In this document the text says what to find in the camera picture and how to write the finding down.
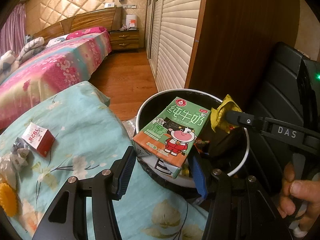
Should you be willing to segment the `person's right hand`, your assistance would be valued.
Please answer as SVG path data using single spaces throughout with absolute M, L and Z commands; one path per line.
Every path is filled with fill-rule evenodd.
M 294 166 L 288 163 L 284 168 L 282 189 L 277 202 L 277 209 L 282 218 L 294 214 L 296 206 L 293 198 L 308 202 L 299 224 L 298 239 L 303 239 L 319 216 L 319 181 L 296 180 Z

